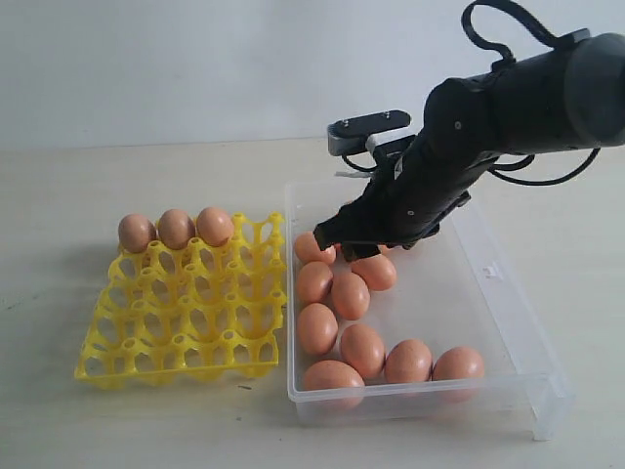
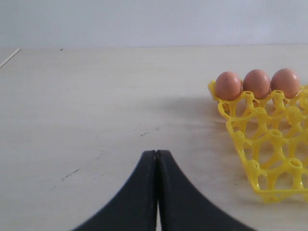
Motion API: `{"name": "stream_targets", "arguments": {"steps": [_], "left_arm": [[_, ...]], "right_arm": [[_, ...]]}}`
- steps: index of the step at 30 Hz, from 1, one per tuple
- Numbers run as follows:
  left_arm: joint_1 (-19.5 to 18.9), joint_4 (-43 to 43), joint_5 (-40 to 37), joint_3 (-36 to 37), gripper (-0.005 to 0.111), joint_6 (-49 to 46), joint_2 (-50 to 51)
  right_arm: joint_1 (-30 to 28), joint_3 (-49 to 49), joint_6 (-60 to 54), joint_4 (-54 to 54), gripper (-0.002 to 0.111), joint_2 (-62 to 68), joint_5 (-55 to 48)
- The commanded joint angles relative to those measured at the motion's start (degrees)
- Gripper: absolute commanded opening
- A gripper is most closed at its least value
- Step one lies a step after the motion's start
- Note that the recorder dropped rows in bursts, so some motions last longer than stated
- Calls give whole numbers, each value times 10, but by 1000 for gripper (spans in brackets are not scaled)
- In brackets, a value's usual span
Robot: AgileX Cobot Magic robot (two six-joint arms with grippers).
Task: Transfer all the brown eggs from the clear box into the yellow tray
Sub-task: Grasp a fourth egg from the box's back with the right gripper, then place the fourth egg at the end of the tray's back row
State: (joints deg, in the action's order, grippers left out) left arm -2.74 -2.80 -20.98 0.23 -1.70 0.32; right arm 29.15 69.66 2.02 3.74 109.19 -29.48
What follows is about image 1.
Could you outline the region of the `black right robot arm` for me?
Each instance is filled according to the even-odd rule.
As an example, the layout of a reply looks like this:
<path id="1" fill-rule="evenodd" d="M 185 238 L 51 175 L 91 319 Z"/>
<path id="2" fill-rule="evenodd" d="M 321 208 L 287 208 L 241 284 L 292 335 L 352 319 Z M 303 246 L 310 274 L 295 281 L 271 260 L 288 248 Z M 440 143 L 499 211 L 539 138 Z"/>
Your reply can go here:
<path id="1" fill-rule="evenodd" d="M 313 231 L 320 248 L 349 260 L 381 246 L 412 248 L 469 200 L 504 154 L 619 147 L 624 142 L 624 39 L 585 38 L 483 75 L 449 78 L 430 93 L 423 126 L 393 109 L 336 121 L 332 155 L 369 152 L 375 161 L 361 196 Z"/>

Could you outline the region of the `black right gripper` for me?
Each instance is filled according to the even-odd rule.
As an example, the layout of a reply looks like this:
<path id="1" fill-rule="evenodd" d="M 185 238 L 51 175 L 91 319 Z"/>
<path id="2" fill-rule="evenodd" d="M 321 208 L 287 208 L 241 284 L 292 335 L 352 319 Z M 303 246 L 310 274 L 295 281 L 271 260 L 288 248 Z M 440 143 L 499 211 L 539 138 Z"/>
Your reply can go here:
<path id="1" fill-rule="evenodd" d="M 468 189 L 501 154 L 492 93 L 477 78 L 449 78 L 429 95 L 422 130 L 385 155 L 363 194 L 318 223 L 320 249 L 341 244 L 348 263 L 379 255 L 381 246 L 412 248 L 469 199 Z"/>

